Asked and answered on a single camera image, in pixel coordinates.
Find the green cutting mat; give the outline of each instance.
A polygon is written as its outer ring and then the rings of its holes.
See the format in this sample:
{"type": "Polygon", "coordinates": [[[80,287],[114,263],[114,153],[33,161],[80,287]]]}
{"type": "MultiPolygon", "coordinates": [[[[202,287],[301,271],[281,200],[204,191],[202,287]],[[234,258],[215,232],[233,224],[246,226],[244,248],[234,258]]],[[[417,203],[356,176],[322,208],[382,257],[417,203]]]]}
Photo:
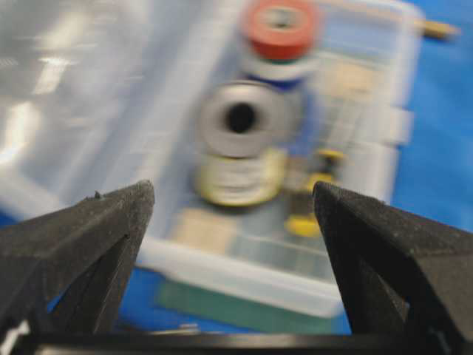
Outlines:
{"type": "Polygon", "coordinates": [[[268,333],[331,334],[335,326],[333,319],[311,317],[172,280],[160,286],[155,302],[183,313],[268,333]]]}

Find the clear plastic box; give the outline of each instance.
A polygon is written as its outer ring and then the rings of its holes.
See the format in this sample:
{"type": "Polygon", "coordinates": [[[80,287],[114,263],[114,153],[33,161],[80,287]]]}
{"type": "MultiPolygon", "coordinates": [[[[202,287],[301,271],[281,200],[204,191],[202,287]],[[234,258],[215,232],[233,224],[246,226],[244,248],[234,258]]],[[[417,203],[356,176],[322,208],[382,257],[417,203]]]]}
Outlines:
{"type": "MultiPolygon", "coordinates": [[[[191,187],[200,159],[194,109],[211,87],[238,76],[246,1],[63,1],[48,13],[50,2],[38,1],[39,19],[20,33],[4,25],[4,48],[16,46],[0,58],[14,88],[1,91],[4,209],[32,217],[149,179],[156,204],[139,264],[248,300],[336,315],[341,300],[323,239],[286,233],[279,198],[234,213],[205,204],[191,187]],[[206,218],[211,227],[200,225],[206,218]],[[199,240],[182,238],[182,228],[198,230],[199,240]]],[[[12,3],[12,19],[26,3],[12,3]]],[[[324,105],[336,63],[372,68],[381,79],[364,103],[341,184],[389,202],[408,131],[398,107],[422,15],[399,1],[317,3],[324,32],[312,85],[324,105]]]]}

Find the tape roll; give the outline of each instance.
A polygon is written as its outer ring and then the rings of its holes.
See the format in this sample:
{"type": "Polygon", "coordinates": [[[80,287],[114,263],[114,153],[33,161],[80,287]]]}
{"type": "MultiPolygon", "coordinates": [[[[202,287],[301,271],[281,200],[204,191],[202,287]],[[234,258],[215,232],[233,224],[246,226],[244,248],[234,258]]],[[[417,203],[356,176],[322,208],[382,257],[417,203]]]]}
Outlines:
{"type": "Polygon", "coordinates": [[[242,46],[242,71],[282,90],[293,89],[300,85],[302,81],[313,74],[316,64],[315,58],[311,55],[284,64],[265,61],[258,57],[248,45],[242,46]]]}
{"type": "Polygon", "coordinates": [[[233,81],[200,107],[198,130],[209,153],[248,158],[292,134],[296,110],[283,94],[256,81],[233,81]]]}
{"type": "Polygon", "coordinates": [[[320,12],[304,0],[259,0],[245,13],[242,32],[263,58],[302,57],[319,36],[320,12]]]}

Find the red tape roll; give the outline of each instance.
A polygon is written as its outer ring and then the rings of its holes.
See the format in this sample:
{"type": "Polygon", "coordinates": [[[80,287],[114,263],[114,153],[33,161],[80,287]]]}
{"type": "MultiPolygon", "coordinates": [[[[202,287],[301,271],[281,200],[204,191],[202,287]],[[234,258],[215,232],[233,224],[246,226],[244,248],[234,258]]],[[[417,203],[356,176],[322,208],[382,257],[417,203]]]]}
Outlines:
{"type": "Polygon", "coordinates": [[[263,58],[290,61],[312,47],[320,17],[315,5],[304,0],[258,0],[246,12],[242,31],[263,58]]]}

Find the blue table surface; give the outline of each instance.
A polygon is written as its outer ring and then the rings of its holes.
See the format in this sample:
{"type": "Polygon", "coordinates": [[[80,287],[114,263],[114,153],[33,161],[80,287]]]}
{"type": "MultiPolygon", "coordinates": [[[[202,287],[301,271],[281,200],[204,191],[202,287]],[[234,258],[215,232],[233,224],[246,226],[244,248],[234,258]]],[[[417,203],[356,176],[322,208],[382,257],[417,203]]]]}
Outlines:
{"type": "MultiPolygon", "coordinates": [[[[424,39],[406,108],[414,113],[412,138],[401,151],[392,204],[467,231],[473,231],[473,1],[410,1],[426,18],[461,29],[449,42],[424,39]]],[[[0,226],[14,223],[0,214],[0,226]]],[[[136,270],[120,316],[146,330],[196,323],[202,331],[242,329],[151,307],[162,282],[159,274],[136,270]]],[[[347,332],[347,321],[338,327],[347,332]]]]}

